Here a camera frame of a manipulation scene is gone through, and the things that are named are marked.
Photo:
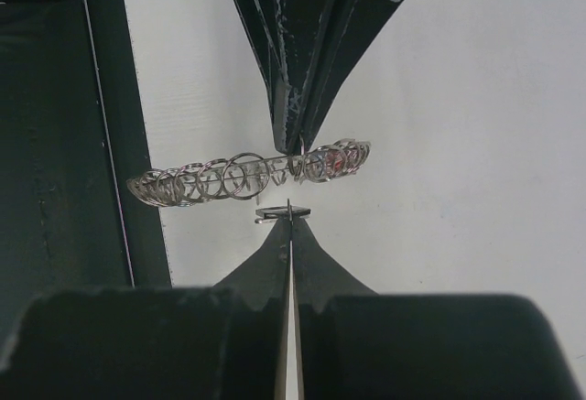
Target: wire spring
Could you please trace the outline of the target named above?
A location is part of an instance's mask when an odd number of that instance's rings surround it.
[[[126,184],[147,205],[191,206],[212,200],[250,200],[272,181],[283,185],[328,182],[356,173],[370,154],[370,143],[343,139],[299,156],[263,158],[240,153],[231,159],[214,159],[180,168],[151,169]]]

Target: dark green panel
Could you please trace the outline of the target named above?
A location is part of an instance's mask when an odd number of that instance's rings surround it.
[[[48,287],[131,284],[94,69],[82,0],[0,5],[0,342]]]

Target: black metal jaw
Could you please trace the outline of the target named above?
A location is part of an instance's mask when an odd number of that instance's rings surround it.
[[[234,0],[266,85],[277,151],[310,149],[353,67],[404,0]]]
[[[307,210],[259,213],[272,231],[212,288],[36,301],[0,397],[283,399],[294,291],[306,400],[581,398],[528,300],[379,296],[321,249]]]

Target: white backdrop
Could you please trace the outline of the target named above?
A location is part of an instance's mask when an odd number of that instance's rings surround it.
[[[313,209],[322,246],[379,292],[531,297],[586,386],[586,0],[406,0],[318,137],[370,140],[353,178],[261,204]],[[126,0],[152,163],[272,146],[232,0]],[[264,240],[253,201],[161,212],[176,285]]]

